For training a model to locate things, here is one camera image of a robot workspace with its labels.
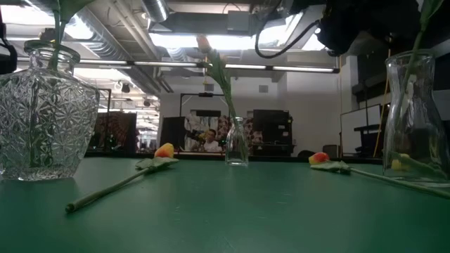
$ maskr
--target whiteboard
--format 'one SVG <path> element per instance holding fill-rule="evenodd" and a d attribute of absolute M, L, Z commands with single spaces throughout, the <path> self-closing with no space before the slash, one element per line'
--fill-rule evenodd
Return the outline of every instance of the whiteboard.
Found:
<path fill-rule="evenodd" d="M 367 108 L 368 124 L 380 124 L 380 105 Z M 356 154 L 355 148 L 361 147 L 361 132 L 354 131 L 356 127 L 364 127 L 366 122 L 366 109 L 359 109 L 340 115 L 342 125 L 342 152 Z"/>

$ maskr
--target green stem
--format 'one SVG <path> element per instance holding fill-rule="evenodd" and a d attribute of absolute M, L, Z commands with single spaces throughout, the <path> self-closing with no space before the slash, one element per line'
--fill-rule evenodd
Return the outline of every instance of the green stem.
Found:
<path fill-rule="evenodd" d="M 237 117 L 236 110 L 234 109 L 234 104 L 233 104 L 233 101 L 231 100 L 230 93 L 231 93 L 231 90 L 229 90 L 229 93 L 224 93 L 225 100 L 226 100 L 226 103 L 228 104 L 231 117 L 233 118 L 233 123 L 234 123 L 235 129 L 238 132 L 238 137 L 240 139 L 239 140 L 239 148 L 241 149 L 240 158 L 242 159 L 242 161 L 245 161 L 246 160 L 245 157 L 247 157 L 248 147 L 245 144 L 245 139 L 243 139 L 243 138 L 245 138 L 245 137 L 243 137 L 244 133 L 240 132 L 238 120 L 236 119 L 236 117 Z"/>
<path fill-rule="evenodd" d="M 403 102 L 403 98 L 406 92 L 406 88 L 408 86 L 408 80 L 409 76 L 411 76 L 411 71 L 413 69 L 414 62 L 416 61 L 417 57 L 417 50 L 419 49 L 420 43 L 422 41 L 423 33 L 426 29 L 426 25 L 422 26 L 422 29 L 417 34 L 416 40 L 414 41 L 414 47 L 413 47 L 413 53 L 411 54 L 411 58 L 409 59 L 408 67 L 406 68 L 405 78 L 401 81 L 400 86 L 400 99 L 397 104 L 397 110 L 395 112 L 395 127 L 397 128 L 400 123 L 400 111 L 401 111 L 401 104 Z"/>
<path fill-rule="evenodd" d="M 65 211 L 67 213 L 75 212 L 78 209 L 81 209 L 81 208 L 91 204 L 92 202 L 96 201 L 97 199 L 120 189 L 122 186 L 126 185 L 128 182 L 132 181 L 133 179 L 135 179 L 139 176 L 142 176 L 150 171 L 154 171 L 154 170 L 155 170 L 155 167 L 145 168 L 145 169 L 141 170 L 140 172 L 134 174 L 133 176 L 130 176 L 127 179 L 120 181 L 119 183 L 116 183 L 108 188 L 96 191 L 95 193 L 91 193 L 87 196 L 84 196 L 84 197 L 78 199 L 78 200 L 75 200 L 74 202 L 67 204 L 67 206 L 65 207 Z"/>
<path fill-rule="evenodd" d="M 60 50 L 60 14 L 59 11 L 53 11 L 53 16 L 55 18 L 55 50 L 51 56 L 49 68 L 52 70 L 58 70 L 58 54 Z"/>
<path fill-rule="evenodd" d="M 61 45 L 61 43 L 63 43 L 63 37 L 64 37 L 64 30 L 65 30 L 65 26 L 67 25 L 67 22 L 65 22 L 64 20 L 61 20 L 61 26 L 59 27 L 59 44 Z"/>
<path fill-rule="evenodd" d="M 361 175 L 364 175 L 364 176 L 370 176 L 371 178 L 374 178 L 374 179 L 380 179 L 380 180 L 383 180 L 383 181 L 386 181 L 386 182 L 390 182 L 390 183 L 397 184 L 397 185 L 400 185 L 400 186 L 405 186 L 407 188 L 411 188 L 411 189 L 414 189 L 414 190 L 419 190 L 419 191 L 424 192 L 424 193 L 429 193 L 429 194 L 436 195 L 436 196 L 443 197 L 443 198 L 446 198 L 446 199 L 450 200 L 450 193 L 446 193 L 446 192 L 444 192 L 442 190 L 435 190 L 435 189 L 428 188 L 428 187 L 425 187 L 425 186 L 416 185 L 414 183 L 408 183 L 408 182 L 399 181 L 399 180 L 396 180 L 396 179 L 391 179 L 391 178 L 388 178 L 386 176 L 380 176 L 380 175 L 376 175 L 376 174 L 360 171 L 358 169 L 353 169 L 353 168 L 350 168 L 350 169 L 354 173 L 358 173 L 358 174 L 361 174 Z"/>

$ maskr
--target black cable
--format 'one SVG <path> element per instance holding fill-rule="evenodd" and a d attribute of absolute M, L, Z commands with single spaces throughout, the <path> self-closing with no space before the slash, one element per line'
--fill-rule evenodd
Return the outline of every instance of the black cable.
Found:
<path fill-rule="evenodd" d="M 272 9 L 272 11 L 270 12 L 270 14 L 268 14 L 268 17 L 272 14 L 276 12 L 276 9 L 278 8 L 278 6 L 281 4 L 282 0 L 280 0 L 277 5 L 274 7 L 274 9 Z M 285 48 L 281 49 L 281 51 L 279 51 L 278 53 L 275 53 L 271 56 L 266 56 L 264 54 L 261 53 L 261 51 L 259 50 L 259 36 L 261 35 L 262 30 L 264 29 L 264 27 L 267 24 L 267 21 L 269 21 L 269 18 L 266 18 L 266 20 L 264 21 L 264 24 L 261 26 L 261 29 L 258 31 L 258 33 L 256 33 L 256 39 L 255 39 L 255 51 L 256 54 L 261 57 L 261 58 L 265 58 L 265 59 L 272 59 L 275 58 L 277 56 L 280 56 L 282 54 L 284 54 L 287 50 L 289 50 L 291 47 L 293 47 L 313 26 L 319 24 L 319 20 L 316 20 L 314 22 L 312 22 L 311 24 L 309 24 L 302 33 L 300 33 L 299 36 L 297 36 L 297 38 L 295 38 L 292 42 L 290 42 L 290 44 L 288 44 Z"/>
<path fill-rule="evenodd" d="M 225 9 L 226 9 L 226 7 L 227 7 L 228 5 L 230 5 L 230 3 L 225 4 L 224 9 L 222 10 L 222 14 L 225 13 Z M 239 11 L 242 11 L 242 10 L 239 8 L 239 6 L 238 6 L 237 4 L 233 4 L 233 5 L 234 5 Z"/>

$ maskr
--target white wall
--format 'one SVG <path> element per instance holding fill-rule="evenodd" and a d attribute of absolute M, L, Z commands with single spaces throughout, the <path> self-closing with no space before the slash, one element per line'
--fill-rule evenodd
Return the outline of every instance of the white wall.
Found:
<path fill-rule="evenodd" d="M 290 111 L 294 119 L 292 138 L 297 144 L 293 156 L 301 150 L 319 152 L 324 145 L 340 144 L 341 93 L 338 74 L 289 72 L 279 83 L 265 78 L 232 81 L 233 103 L 238 116 L 246 117 L 247 111 L 254 109 Z M 260 84 L 269 85 L 269 92 L 259 93 Z M 178 117 L 179 94 L 162 94 L 160 98 L 160 124 L 162 117 Z M 193 109 L 221 110 L 222 114 L 228 114 L 226 105 L 219 97 L 193 96 L 183 106 L 182 115 Z"/>
<path fill-rule="evenodd" d="M 278 106 L 282 110 L 287 110 L 286 108 L 286 102 L 285 99 L 288 95 L 288 73 L 285 73 L 278 82 L 278 95 L 277 95 L 277 101 Z"/>
<path fill-rule="evenodd" d="M 183 80 L 175 79 L 169 83 L 172 88 L 183 87 L 182 92 L 199 93 L 204 92 L 202 80 L 195 80 L 190 78 L 188 82 L 180 84 Z M 237 80 L 231 80 L 231 96 L 233 104 L 236 109 L 236 114 L 239 117 L 247 117 L 247 111 L 254 109 L 262 110 L 280 110 L 277 99 L 277 83 L 272 83 L 269 78 L 250 78 L 240 77 Z M 267 85 L 268 93 L 259 93 L 259 85 Z M 215 86 L 214 93 L 222 94 L 220 88 Z M 224 97 L 215 96 L 212 98 L 200 98 L 192 96 L 188 101 L 189 96 L 184 96 L 183 108 L 181 116 L 186 116 L 191 110 L 220 110 L 223 115 L 228 115 L 228 106 L 225 104 Z M 178 117 L 180 106 L 180 93 L 162 93 L 160 95 L 160 127 L 158 129 L 158 145 L 160 139 L 160 132 L 162 130 L 163 117 Z"/>
<path fill-rule="evenodd" d="M 367 100 L 367 106 L 370 107 L 372 105 L 382 105 L 384 102 L 384 95 L 375 97 L 375 98 L 370 98 Z M 386 103 L 390 103 L 391 102 L 391 93 L 386 94 Z M 362 101 L 359 102 L 359 108 L 366 108 L 366 101 Z"/>
<path fill-rule="evenodd" d="M 358 84 L 358 58 L 347 56 L 345 64 L 340 71 L 341 82 L 341 113 L 351 112 L 358 109 L 356 96 L 352 93 L 352 87 Z"/>
<path fill-rule="evenodd" d="M 337 74 L 287 73 L 286 108 L 293 118 L 292 138 L 301 150 L 339 145 L 340 87 Z"/>

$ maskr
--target glass vase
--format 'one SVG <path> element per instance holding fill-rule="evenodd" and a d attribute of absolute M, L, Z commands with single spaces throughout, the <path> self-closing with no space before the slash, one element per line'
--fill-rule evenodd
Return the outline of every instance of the glass vase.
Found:
<path fill-rule="evenodd" d="M 433 96 L 435 59 L 419 51 L 406 80 L 411 52 L 386 60 L 392 101 L 386 123 L 383 173 L 425 186 L 449 186 L 449 147 Z"/>
<path fill-rule="evenodd" d="M 226 137 L 225 162 L 233 166 L 248 166 L 248 145 L 244 136 L 243 119 L 236 117 Z"/>
<path fill-rule="evenodd" d="M 79 54 L 26 41 L 27 70 L 0 76 L 0 174 L 36 181 L 73 176 L 97 117 L 98 90 L 73 77 Z"/>

